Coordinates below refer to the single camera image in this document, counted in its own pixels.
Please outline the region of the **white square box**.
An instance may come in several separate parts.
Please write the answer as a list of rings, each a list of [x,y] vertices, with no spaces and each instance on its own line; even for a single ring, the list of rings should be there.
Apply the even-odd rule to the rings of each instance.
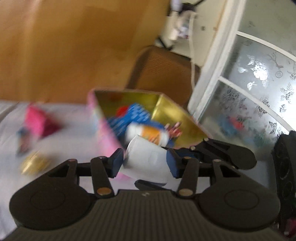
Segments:
[[[167,165],[167,151],[136,136],[128,144],[120,172],[136,180],[166,184],[171,176]]]

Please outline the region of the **white pill bottle orange label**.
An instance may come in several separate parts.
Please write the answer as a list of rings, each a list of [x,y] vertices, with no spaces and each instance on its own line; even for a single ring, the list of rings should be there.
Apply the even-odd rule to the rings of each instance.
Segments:
[[[166,130],[140,123],[131,123],[126,128],[125,140],[130,142],[136,136],[145,138],[146,140],[162,147],[165,147],[170,140],[169,132]]]

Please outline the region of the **blue polka dot headband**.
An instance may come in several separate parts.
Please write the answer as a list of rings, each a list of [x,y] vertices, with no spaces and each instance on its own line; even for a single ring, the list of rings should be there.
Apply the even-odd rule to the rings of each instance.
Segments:
[[[134,103],[122,106],[117,111],[124,111],[121,115],[112,116],[107,119],[109,126],[117,138],[125,135],[126,128],[131,123],[140,123],[155,128],[165,129],[165,126],[152,120],[151,114],[140,104]]]

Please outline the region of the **pink small box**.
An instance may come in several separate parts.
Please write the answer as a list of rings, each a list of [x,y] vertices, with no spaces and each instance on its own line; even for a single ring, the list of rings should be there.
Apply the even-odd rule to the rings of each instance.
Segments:
[[[59,131],[62,125],[51,114],[29,104],[25,113],[25,127],[36,137],[45,138]]]

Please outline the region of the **red small carton box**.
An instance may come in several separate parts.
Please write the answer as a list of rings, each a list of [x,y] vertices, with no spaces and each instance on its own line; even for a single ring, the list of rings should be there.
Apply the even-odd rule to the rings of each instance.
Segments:
[[[27,130],[25,127],[22,127],[17,132],[18,136],[18,149],[16,154],[18,156],[26,154],[31,147],[31,134],[29,130]]]

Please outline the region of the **white bed sheet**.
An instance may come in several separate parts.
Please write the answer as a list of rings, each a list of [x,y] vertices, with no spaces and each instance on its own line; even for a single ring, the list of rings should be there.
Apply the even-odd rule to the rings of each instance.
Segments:
[[[21,174],[20,164],[27,154],[18,155],[18,131],[23,127],[28,103],[1,101],[1,238],[11,233],[16,225],[9,211],[9,201],[20,188],[38,175]],[[42,104],[45,112],[56,118],[62,129],[45,138],[31,142],[29,154],[46,157],[50,168],[67,159],[89,162],[97,156],[110,156],[105,144],[98,141],[93,118],[84,104]]]

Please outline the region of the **pink macaron biscuit tin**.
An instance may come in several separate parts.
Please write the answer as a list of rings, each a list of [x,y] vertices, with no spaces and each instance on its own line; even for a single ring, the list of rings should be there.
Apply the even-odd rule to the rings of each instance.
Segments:
[[[87,97],[100,154],[126,150],[141,136],[158,146],[188,148],[207,135],[178,104],[162,93],[91,90]]]

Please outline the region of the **gold round tin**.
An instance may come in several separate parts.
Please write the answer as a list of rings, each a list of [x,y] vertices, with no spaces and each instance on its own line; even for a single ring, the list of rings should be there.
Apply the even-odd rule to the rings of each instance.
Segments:
[[[46,170],[50,165],[50,160],[40,152],[33,152],[27,156],[20,165],[23,175],[35,175]]]

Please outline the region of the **frosted patterned glass door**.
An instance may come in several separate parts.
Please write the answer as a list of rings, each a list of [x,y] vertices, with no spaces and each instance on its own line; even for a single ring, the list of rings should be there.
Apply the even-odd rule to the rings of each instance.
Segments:
[[[295,52],[238,32],[188,108],[215,138],[272,145],[295,130]]]

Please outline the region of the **brown woven chair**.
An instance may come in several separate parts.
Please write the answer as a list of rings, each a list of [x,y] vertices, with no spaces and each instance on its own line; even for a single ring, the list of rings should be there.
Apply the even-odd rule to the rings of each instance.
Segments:
[[[193,93],[190,58],[148,46],[140,51],[126,88],[161,92],[187,108]]]

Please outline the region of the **wooden headboard panel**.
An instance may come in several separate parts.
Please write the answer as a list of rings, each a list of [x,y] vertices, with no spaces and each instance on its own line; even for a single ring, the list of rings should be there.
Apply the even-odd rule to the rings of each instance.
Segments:
[[[1,1],[1,99],[83,103],[123,89],[169,1]]]

